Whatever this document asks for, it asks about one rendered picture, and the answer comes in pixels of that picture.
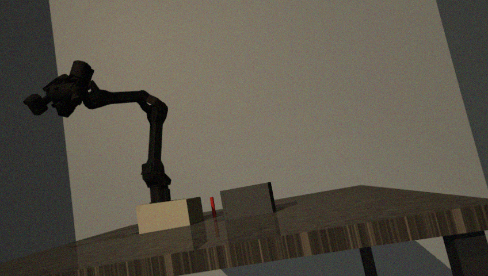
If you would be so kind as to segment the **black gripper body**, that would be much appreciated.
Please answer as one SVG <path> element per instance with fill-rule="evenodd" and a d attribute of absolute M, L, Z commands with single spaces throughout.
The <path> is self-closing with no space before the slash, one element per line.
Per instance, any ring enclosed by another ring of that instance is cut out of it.
<path fill-rule="evenodd" d="M 45 97 L 42 98 L 38 94 L 32 94 L 25 99 L 25 103 L 35 116 L 40 116 L 48 109 L 47 104 L 49 102 L 53 101 L 53 103 L 58 103 L 59 101 L 62 101 L 63 103 L 66 103 L 68 101 L 63 98 L 61 94 L 61 87 L 65 83 L 72 83 L 67 74 L 59 76 L 57 83 L 53 83 L 45 89 Z"/>

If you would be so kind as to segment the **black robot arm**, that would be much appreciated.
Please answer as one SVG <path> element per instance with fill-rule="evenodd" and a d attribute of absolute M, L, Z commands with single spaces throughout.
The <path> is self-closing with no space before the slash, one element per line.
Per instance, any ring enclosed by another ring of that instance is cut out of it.
<path fill-rule="evenodd" d="M 110 104 L 123 104 L 137 102 L 141 109 L 147 113 L 150 123 L 150 141 L 148 161 L 142 164 L 142 179 L 150 188 L 151 203 L 171 201 L 171 179 L 165 174 L 161 161 L 162 130 L 166 120 L 168 107 L 164 102 L 146 91 L 108 92 L 98 88 L 91 80 L 94 70 L 86 62 L 76 60 L 73 62 L 69 78 L 72 83 L 65 83 L 61 87 L 66 103 L 52 103 L 58 116 L 68 118 L 78 105 L 83 104 L 88 109 L 101 108 Z M 91 89 L 90 92 L 88 90 Z M 149 105 L 148 103 L 151 105 Z"/>

